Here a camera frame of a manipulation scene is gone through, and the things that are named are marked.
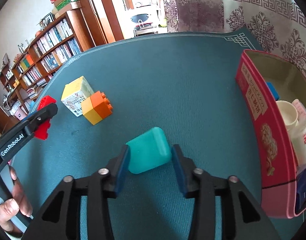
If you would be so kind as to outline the person's left hand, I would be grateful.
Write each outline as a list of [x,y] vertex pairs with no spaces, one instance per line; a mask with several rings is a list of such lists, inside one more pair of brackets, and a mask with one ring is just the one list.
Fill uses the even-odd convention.
[[0,226],[10,236],[21,237],[22,232],[10,219],[16,216],[18,212],[26,217],[31,217],[33,208],[13,167],[10,167],[10,176],[14,182],[14,187],[12,196],[0,204]]

